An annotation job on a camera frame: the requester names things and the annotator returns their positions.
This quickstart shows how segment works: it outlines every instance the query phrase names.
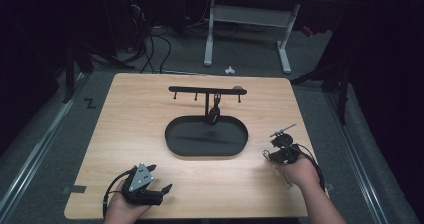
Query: forearm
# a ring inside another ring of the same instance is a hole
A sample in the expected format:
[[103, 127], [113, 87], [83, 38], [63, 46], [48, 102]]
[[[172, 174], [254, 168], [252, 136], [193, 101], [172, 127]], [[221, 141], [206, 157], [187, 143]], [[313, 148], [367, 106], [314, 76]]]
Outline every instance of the forearm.
[[309, 220], [313, 224], [346, 223], [318, 183], [301, 188]]

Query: small white object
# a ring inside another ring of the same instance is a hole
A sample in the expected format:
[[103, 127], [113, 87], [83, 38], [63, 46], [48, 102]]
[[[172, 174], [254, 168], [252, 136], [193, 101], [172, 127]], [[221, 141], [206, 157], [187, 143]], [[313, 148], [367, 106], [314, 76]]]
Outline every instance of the small white object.
[[229, 66], [228, 69], [225, 70], [225, 73], [234, 74], [234, 73], [236, 73], [236, 71], [234, 71], [233, 68], [231, 68], [231, 66]]

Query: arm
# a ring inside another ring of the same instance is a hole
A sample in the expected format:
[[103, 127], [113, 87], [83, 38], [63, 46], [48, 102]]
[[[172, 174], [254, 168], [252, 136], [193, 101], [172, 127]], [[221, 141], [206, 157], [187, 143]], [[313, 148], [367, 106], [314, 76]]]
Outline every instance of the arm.
[[300, 188], [311, 223], [346, 223], [321, 189], [318, 174], [308, 159], [300, 155], [295, 163], [279, 165], [278, 168], [285, 172], [288, 178]]
[[109, 202], [109, 207], [106, 212], [104, 224], [133, 224], [137, 219], [147, 212], [151, 206], [133, 206], [128, 204], [124, 197], [119, 192], [124, 185], [125, 180], [122, 180], [112, 199]]

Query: human hand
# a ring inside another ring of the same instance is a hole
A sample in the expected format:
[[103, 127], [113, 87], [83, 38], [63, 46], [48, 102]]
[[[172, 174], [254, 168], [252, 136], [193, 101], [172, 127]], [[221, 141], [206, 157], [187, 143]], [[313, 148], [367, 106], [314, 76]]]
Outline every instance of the human hand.
[[283, 171], [291, 182], [305, 188], [307, 185], [319, 185], [319, 177], [315, 167], [303, 154], [300, 154], [295, 163], [278, 164], [278, 169]]
[[124, 182], [125, 180], [121, 180], [116, 188], [117, 192], [113, 194], [113, 197], [109, 202], [104, 222], [105, 224], [133, 224], [151, 207], [149, 205], [134, 206], [127, 203], [120, 193]]

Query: wooden tabletop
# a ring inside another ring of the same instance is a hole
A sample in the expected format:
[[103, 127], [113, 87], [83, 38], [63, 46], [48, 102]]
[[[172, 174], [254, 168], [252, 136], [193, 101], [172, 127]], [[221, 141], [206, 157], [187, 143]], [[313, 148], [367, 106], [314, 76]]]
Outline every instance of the wooden tabletop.
[[[178, 93], [173, 99], [169, 86], [246, 89], [241, 103], [237, 96], [223, 96], [219, 105], [221, 115], [236, 117], [247, 127], [243, 151], [228, 157], [172, 153], [164, 136], [168, 123], [179, 116], [204, 115], [205, 96], [199, 94], [195, 101], [194, 94]], [[157, 165], [149, 190], [173, 184], [162, 204], [142, 218], [307, 216], [300, 190], [288, 190], [262, 155], [263, 150], [277, 151], [270, 135], [293, 122], [297, 126], [286, 133], [313, 153], [292, 87], [284, 78], [118, 74], [75, 181], [86, 190], [71, 193], [65, 216], [101, 219], [107, 187], [141, 162]]]

